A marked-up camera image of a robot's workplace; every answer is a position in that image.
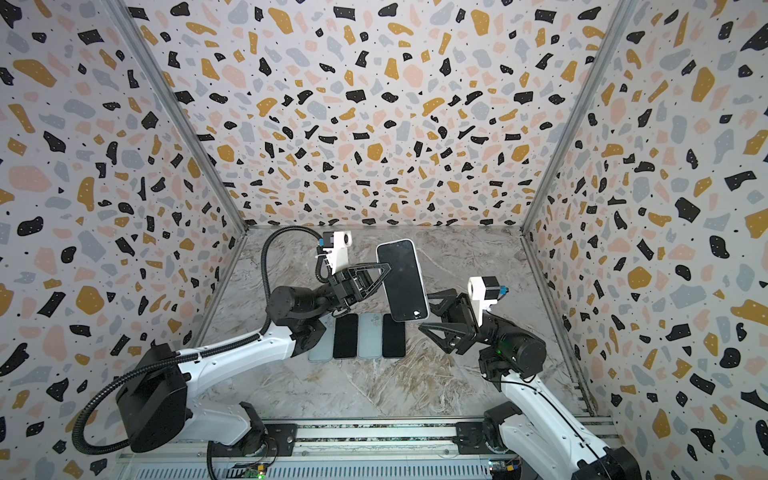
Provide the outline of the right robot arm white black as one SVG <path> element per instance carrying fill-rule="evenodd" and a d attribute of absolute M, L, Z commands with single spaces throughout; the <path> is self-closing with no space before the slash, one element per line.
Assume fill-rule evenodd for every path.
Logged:
<path fill-rule="evenodd" d="M 454 289 L 428 296 L 438 323 L 419 330 L 447 354 L 482 344 L 481 378 L 506 397 L 484 413 L 483 435 L 496 451 L 522 458 L 540 479 L 639 479 L 641 469 L 624 447 L 612 448 L 584 426 L 539 378 L 546 342 Z"/>

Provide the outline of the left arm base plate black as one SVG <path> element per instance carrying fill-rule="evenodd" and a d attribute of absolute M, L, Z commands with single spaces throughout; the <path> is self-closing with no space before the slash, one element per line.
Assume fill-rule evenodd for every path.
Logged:
<path fill-rule="evenodd" d="M 295 423 L 267 423 L 264 427 L 252 429 L 232 446 L 214 442 L 211 455 L 213 458 L 289 457 L 294 451 L 297 432 L 298 425 Z"/>

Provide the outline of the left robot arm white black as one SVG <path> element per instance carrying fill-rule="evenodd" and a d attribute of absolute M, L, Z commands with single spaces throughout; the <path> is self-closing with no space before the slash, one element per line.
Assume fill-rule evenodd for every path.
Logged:
<path fill-rule="evenodd" d="M 155 450 L 174 440 L 205 441 L 214 450 L 237 456 L 262 452 L 268 432 L 248 402 L 223 405 L 201 400 L 209 388 L 258 366 L 305 354 L 322 340 L 322 317 L 340 317 L 371 297 L 390 272 L 387 263 L 363 263 L 330 276 L 315 290 L 280 286 L 267 300 L 267 321 L 256 333 L 197 348 L 152 347 L 136 368 L 99 391 L 77 416 L 72 443 L 87 455 L 123 448 Z M 125 440 L 94 445 L 85 428 L 97 407 L 116 396 Z"/>

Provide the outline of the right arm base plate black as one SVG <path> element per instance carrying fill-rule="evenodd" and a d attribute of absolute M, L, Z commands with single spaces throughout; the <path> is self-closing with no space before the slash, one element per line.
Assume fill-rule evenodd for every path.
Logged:
<path fill-rule="evenodd" d="M 460 455 L 504 454 L 507 449 L 495 443 L 483 422 L 458 422 L 452 442 Z"/>

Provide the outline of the black phone blue back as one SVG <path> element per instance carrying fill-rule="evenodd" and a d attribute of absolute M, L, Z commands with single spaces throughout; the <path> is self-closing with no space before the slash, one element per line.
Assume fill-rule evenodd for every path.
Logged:
<path fill-rule="evenodd" d="M 346 314 L 336 319 L 332 352 L 334 359 L 349 359 L 357 356 L 358 332 L 357 314 Z"/>

